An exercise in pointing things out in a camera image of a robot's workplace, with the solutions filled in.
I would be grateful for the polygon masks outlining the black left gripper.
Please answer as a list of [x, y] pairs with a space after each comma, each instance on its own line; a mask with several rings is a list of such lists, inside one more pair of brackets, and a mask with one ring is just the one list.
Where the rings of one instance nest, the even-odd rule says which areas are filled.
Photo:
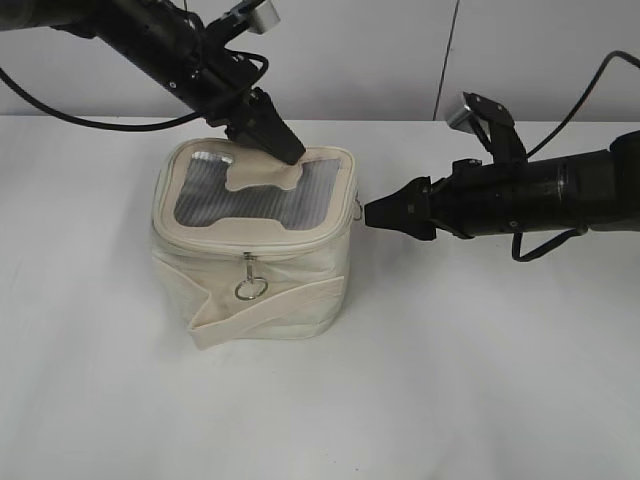
[[260, 57], [226, 47], [252, 28], [247, 19], [218, 19], [209, 25], [186, 20], [174, 35], [154, 43], [149, 76], [210, 125], [226, 124], [229, 140], [295, 165], [305, 146], [269, 94], [252, 89], [260, 79]]

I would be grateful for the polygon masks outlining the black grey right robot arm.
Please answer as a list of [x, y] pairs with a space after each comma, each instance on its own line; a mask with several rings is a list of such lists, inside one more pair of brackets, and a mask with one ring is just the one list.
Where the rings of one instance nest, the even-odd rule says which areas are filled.
[[458, 160], [450, 176], [411, 180], [364, 207], [367, 226], [422, 241], [531, 231], [636, 231], [639, 135], [609, 148], [539, 161]]

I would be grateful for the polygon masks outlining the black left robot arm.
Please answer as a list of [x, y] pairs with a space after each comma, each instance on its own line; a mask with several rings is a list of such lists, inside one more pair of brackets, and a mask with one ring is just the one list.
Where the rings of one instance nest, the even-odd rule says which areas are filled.
[[27, 93], [7, 73], [1, 80], [41, 112], [100, 130], [152, 132], [204, 119], [227, 138], [294, 165], [305, 147], [257, 82], [269, 68], [259, 54], [228, 43], [244, 32], [264, 34], [279, 15], [270, 1], [241, 1], [209, 24], [171, 1], [4, 1], [4, 31], [49, 27], [79, 38], [98, 38], [190, 108], [190, 113], [153, 124], [115, 124], [63, 113]]

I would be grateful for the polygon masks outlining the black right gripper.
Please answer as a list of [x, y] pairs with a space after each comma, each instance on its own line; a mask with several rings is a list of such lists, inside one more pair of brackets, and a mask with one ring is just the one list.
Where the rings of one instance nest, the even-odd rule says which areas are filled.
[[544, 162], [483, 165], [458, 160], [451, 175], [431, 186], [411, 180], [397, 192], [364, 206], [368, 227], [436, 239], [436, 225], [461, 239], [551, 230], [555, 167]]

